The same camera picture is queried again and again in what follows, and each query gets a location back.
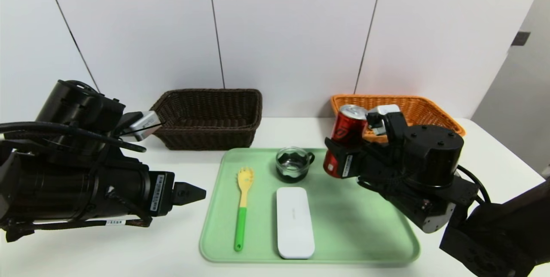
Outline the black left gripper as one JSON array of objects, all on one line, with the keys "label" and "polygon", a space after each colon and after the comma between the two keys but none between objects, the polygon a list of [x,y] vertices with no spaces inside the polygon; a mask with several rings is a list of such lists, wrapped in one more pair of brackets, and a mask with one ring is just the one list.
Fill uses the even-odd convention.
[{"label": "black left gripper", "polygon": [[174,182],[174,173],[150,170],[135,158],[105,158],[97,161],[89,174],[94,183],[89,199],[94,205],[91,219],[165,216],[173,205],[202,201],[207,194],[200,187]]}]

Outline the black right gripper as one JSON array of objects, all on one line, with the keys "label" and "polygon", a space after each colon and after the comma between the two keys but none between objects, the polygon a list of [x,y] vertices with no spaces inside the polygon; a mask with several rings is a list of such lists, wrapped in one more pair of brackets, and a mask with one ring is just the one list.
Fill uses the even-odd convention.
[{"label": "black right gripper", "polygon": [[355,144],[341,144],[326,137],[327,152],[338,161],[336,176],[341,179],[383,179],[387,170],[388,143],[360,141]]}]

